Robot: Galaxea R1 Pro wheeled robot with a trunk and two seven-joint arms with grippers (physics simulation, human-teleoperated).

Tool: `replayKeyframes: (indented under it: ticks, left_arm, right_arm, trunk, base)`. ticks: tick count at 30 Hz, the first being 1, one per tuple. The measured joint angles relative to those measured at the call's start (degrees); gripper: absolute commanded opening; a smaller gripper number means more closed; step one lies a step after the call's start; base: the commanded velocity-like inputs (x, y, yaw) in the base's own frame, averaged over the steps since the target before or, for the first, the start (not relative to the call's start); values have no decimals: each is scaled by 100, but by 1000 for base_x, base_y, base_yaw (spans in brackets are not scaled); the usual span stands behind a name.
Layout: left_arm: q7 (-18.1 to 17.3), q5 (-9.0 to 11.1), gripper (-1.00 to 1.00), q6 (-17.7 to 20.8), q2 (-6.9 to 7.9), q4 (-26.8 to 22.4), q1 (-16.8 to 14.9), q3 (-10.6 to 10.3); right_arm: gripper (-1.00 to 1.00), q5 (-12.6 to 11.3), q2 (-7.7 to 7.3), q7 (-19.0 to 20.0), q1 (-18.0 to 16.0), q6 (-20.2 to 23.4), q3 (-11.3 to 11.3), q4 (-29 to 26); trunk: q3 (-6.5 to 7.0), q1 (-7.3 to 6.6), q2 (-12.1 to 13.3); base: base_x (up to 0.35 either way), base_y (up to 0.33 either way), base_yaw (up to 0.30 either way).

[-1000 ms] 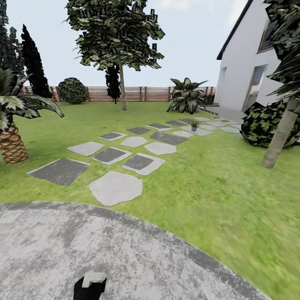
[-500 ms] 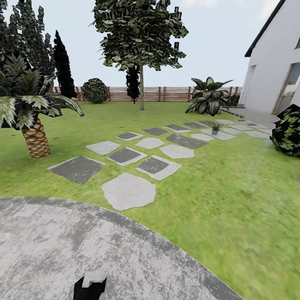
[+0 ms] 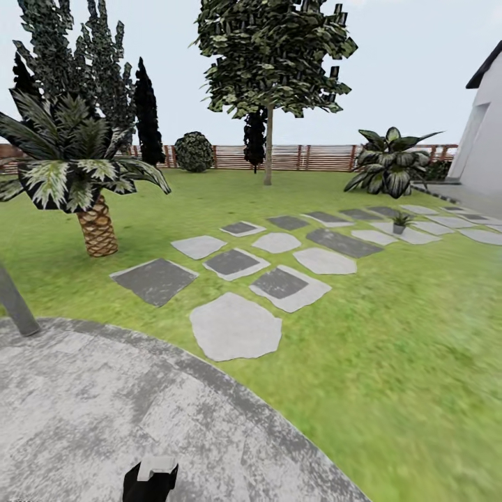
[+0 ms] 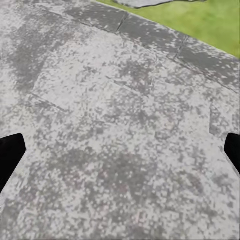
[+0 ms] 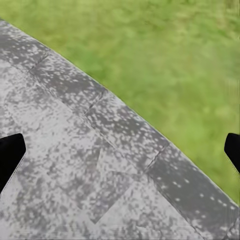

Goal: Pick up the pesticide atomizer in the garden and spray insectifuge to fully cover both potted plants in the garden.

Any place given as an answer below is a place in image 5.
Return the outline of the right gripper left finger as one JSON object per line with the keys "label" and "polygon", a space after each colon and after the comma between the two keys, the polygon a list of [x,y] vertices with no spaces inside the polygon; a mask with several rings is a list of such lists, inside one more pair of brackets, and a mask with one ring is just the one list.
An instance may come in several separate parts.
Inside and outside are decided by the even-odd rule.
{"label": "right gripper left finger", "polygon": [[26,144],[21,133],[0,138],[0,193],[26,152]]}

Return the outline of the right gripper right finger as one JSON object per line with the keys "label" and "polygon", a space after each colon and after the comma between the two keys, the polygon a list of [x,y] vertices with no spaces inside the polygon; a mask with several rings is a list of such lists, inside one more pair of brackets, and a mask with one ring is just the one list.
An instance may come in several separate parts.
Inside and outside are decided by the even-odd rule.
{"label": "right gripper right finger", "polygon": [[240,135],[230,132],[227,135],[224,151],[240,173]]}

